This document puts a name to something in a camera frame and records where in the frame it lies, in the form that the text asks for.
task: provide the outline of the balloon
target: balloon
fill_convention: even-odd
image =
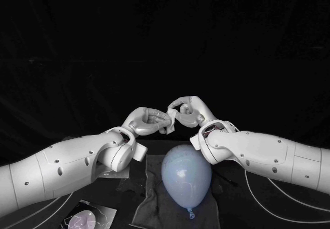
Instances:
[[[161,179],[176,203],[190,212],[210,187],[212,170],[200,150],[192,145],[179,145],[167,152],[161,163]]]

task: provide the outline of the dark cloth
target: dark cloth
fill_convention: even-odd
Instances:
[[[210,190],[199,206],[189,211],[173,200],[161,181],[161,162],[164,155],[147,155],[145,161],[145,199],[137,207],[132,223],[144,229],[219,229],[217,204]]]

